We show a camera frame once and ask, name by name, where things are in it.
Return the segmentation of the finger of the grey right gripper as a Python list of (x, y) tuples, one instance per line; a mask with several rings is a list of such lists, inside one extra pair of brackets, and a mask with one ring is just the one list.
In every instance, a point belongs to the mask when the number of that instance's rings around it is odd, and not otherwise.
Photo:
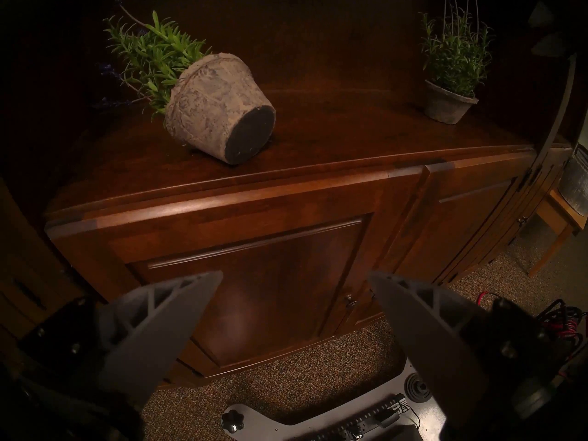
[(550, 32), (533, 46), (537, 57), (566, 57), (569, 51), (569, 37), (562, 31)]
[(553, 22), (554, 14), (542, 1), (536, 3), (527, 21), (530, 27), (548, 27)]

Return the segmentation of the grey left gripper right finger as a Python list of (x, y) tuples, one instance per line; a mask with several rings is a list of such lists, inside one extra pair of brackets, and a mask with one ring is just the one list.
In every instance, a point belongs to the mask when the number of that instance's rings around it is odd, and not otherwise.
[(444, 429), (522, 429), (553, 399), (572, 345), (514, 302), (500, 297), (487, 311), (444, 286), (380, 271), (367, 279)]

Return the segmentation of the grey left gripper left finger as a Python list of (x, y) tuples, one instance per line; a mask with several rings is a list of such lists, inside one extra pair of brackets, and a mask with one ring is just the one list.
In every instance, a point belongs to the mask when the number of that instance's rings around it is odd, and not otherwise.
[(222, 282), (210, 271), (141, 286), (98, 306), (78, 297), (18, 342), (28, 376), (69, 398), (144, 405)]

